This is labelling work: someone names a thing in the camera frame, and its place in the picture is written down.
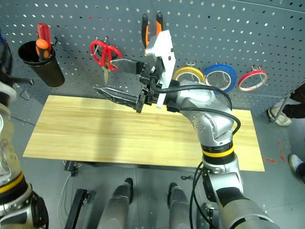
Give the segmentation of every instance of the light wooden tabletop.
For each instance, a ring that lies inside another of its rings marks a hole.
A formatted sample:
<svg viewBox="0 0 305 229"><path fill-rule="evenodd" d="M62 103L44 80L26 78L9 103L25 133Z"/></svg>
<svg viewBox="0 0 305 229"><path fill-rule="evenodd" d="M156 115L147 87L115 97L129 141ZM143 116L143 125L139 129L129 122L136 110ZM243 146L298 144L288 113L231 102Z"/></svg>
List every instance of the light wooden tabletop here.
<svg viewBox="0 0 305 229"><path fill-rule="evenodd" d="M234 110L241 170L264 171L250 111ZM202 151L179 113L145 105L141 114L108 100L50 95L23 154L26 157L197 167Z"/></svg>

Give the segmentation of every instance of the tape roll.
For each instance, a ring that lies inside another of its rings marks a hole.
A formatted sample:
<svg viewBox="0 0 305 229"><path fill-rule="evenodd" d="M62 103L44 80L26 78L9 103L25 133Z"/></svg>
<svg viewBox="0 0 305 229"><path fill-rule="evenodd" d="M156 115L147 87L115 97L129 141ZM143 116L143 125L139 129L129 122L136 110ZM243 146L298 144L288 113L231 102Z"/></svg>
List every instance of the tape roll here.
<svg viewBox="0 0 305 229"><path fill-rule="evenodd" d="M204 75L205 75L205 84L209 85L209 86L215 86L211 83L209 83L209 77L212 76L212 74L215 73L221 73L224 76L227 76L229 78L228 84L225 87L222 87L221 90L223 90L224 92L229 92L231 91L237 81L237 73L234 70L234 68L232 68L231 66L227 65L227 64L214 64L208 68L206 68L203 71Z"/></svg>
<svg viewBox="0 0 305 229"><path fill-rule="evenodd" d="M250 87L242 87L242 83L250 78L250 77L253 77L255 75L261 75L263 77L261 82L253 85L253 86L250 86ZM249 73L247 73L246 75L244 75L239 81L238 81L238 88L239 90L241 91L244 91L244 92L248 92L248 91L252 91L252 90L255 90L256 88L259 88L260 86L262 86L268 79L268 76L267 76L267 73L264 71L264 70L254 70L254 71L251 71Z"/></svg>
<svg viewBox="0 0 305 229"><path fill-rule="evenodd" d="M193 77L196 77L198 82L204 83L204 75L197 68L193 67L183 67L179 68L173 75L174 80L178 80L183 74L191 74Z"/></svg>

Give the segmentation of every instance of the black cylindrical container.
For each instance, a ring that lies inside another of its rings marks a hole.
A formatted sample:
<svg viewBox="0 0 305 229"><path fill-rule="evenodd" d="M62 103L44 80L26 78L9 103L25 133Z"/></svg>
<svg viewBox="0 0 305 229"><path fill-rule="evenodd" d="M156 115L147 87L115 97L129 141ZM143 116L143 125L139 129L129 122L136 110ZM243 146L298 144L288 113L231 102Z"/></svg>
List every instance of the black cylindrical container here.
<svg viewBox="0 0 305 229"><path fill-rule="evenodd" d="M49 87L59 87L65 82L54 49L50 58L40 62L36 53L36 42L32 41L23 44L18 50L18 55Z"/></svg>

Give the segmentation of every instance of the pegboard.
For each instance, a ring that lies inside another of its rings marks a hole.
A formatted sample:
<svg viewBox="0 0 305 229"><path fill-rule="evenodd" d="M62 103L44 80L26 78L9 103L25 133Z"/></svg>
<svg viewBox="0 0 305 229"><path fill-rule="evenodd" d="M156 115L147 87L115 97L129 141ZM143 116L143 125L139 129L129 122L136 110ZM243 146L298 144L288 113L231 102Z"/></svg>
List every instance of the pegboard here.
<svg viewBox="0 0 305 229"><path fill-rule="evenodd" d="M36 80L33 87L24 88L41 103L49 94L100 98L92 87L103 85L103 72L90 56L91 41L96 35L108 36L124 57L144 61L142 14L148 14L153 35L159 10L172 35L176 69L185 66L187 58L196 60L195 67L202 71L225 62L236 70L238 79L253 64L267 71L268 85L251 92L236 86L229 93L235 108L259 115L305 81L305 6L299 0L10 0L1 4L0 27L14 55L13 74ZM37 39L39 22L50 25L58 38L54 49L66 79L59 88L47 87L17 56L21 44ZM111 73L109 84L135 94L141 88L137 77L122 73Z"/></svg>

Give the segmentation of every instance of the yellow ring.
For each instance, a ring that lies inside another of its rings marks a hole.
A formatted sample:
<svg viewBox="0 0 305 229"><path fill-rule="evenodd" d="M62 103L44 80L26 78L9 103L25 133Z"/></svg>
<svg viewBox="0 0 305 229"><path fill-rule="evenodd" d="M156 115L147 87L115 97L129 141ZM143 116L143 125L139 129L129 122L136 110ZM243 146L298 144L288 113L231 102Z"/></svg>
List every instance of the yellow ring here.
<svg viewBox="0 0 305 229"><path fill-rule="evenodd" d="M179 68L173 75L173 79L177 80L178 77L182 74L193 74L195 76L197 76L197 78L199 79L199 81L201 83L204 83L204 75L203 73L198 70L197 68L193 68L193 67L183 67L183 68Z"/></svg>
<svg viewBox="0 0 305 229"><path fill-rule="evenodd" d="M225 152L221 152L221 153L209 153L209 152L205 152L204 150L202 151L202 153L204 155L210 156L210 157L223 157L223 156L228 156L229 154L231 154L234 151L234 146L232 146L231 149L225 151Z"/></svg>
<svg viewBox="0 0 305 229"><path fill-rule="evenodd" d="M17 186L22 181L22 179L23 179L23 173L21 172L20 175L15 180L13 180L12 182L10 182L9 184L3 187L0 187L0 194L7 192L11 190L13 187Z"/></svg>

